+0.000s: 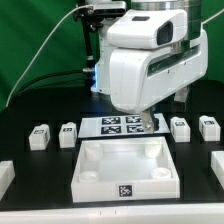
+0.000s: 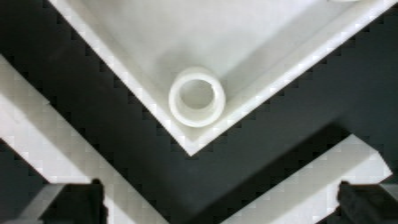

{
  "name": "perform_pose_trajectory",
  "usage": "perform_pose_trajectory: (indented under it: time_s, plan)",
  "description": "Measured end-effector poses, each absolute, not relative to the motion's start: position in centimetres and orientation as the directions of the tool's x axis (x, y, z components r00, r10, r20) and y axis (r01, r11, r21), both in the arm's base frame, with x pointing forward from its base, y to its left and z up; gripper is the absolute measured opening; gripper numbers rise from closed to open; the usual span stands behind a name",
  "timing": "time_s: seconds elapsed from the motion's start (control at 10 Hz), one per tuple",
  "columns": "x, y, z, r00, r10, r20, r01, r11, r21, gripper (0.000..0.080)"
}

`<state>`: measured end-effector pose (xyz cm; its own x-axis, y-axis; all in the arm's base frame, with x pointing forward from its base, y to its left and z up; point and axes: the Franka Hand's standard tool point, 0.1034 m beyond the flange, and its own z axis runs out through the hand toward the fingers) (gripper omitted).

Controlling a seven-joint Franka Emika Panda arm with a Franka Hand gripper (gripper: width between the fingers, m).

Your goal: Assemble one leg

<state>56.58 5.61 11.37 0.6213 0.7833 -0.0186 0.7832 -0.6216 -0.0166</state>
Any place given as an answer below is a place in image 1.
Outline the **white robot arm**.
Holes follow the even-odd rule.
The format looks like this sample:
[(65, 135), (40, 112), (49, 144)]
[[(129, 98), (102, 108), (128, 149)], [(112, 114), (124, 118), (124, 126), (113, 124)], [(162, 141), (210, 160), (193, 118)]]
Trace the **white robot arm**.
[(208, 39), (201, 0), (94, 0), (102, 18), (100, 59), (92, 91), (119, 111), (138, 114), (143, 129), (159, 129), (154, 106), (203, 77)]

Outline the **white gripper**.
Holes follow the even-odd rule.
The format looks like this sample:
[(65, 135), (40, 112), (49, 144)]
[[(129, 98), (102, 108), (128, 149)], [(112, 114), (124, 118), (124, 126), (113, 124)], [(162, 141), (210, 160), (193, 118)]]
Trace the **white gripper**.
[(146, 133), (152, 134), (159, 129), (159, 119), (147, 108), (205, 75), (208, 66), (206, 31), (201, 30), (200, 37), (190, 45), (197, 49), (194, 55), (161, 71), (156, 70), (154, 74), (148, 72), (150, 62), (168, 56), (172, 51), (170, 46), (156, 50), (117, 48), (113, 51), (109, 64), (111, 102), (119, 111), (141, 112)]

